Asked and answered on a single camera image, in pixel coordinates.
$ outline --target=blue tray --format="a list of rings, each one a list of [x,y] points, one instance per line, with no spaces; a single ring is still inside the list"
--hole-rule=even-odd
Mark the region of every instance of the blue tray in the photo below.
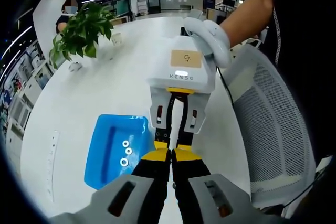
[[[125,153],[124,140],[130,143],[131,155]],[[84,181],[99,190],[121,174],[132,173],[141,157],[154,149],[147,118],[100,115],[90,144]],[[128,166],[121,166],[121,158],[127,158]]]

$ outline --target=handwritten label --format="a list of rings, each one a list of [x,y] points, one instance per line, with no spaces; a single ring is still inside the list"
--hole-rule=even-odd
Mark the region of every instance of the handwritten label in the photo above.
[[[172,50],[171,62],[172,67],[202,67],[202,54],[197,51]]]

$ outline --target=white table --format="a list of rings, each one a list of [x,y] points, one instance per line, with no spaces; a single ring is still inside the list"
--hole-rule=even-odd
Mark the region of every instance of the white table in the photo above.
[[[78,72],[65,62],[38,98],[22,145],[23,186],[47,216],[76,212],[90,203],[95,192],[84,182],[90,141],[100,114],[143,115],[149,118],[151,96],[146,83],[153,57],[160,56],[161,37],[180,34],[181,17],[138,20],[116,26],[123,46],[104,64],[94,63]],[[172,145],[182,104],[173,109]],[[193,150],[201,154],[212,173],[221,173],[250,194],[247,158],[229,97],[217,76],[216,90],[206,108],[207,118]],[[54,202],[47,197],[47,156],[54,130],[60,132],[53,173]],[[170,181],[160,223],[182,223]]]

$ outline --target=gray chair back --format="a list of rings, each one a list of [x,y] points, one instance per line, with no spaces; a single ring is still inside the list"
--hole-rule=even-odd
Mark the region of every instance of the gray chair back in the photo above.
[[[285,204],[314,180],[316,164],[305,121],[269,59],[241,48],[223,77],[244,139],[255,207]]]

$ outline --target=metal nut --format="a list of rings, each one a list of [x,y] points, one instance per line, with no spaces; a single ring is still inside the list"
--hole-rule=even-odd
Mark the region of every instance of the metal nut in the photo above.
[[[129,148],[129,147],[126,148],[126,150],[125,150],[125,153],[126,153],[127,155],[131,155],[132,152],[133,152],[132,148]]]
[[[120,159],[120,165],[122,166],[122,167],[126,167],[126,166],[128,166],[128,160],[127,160],[127,158],[122,158],[122,159]]]
[[[129,145],[130,145],[130,142],[128,142],[128,140],[125,140],[122,142],[122,146],[125,148],[128,147]]]

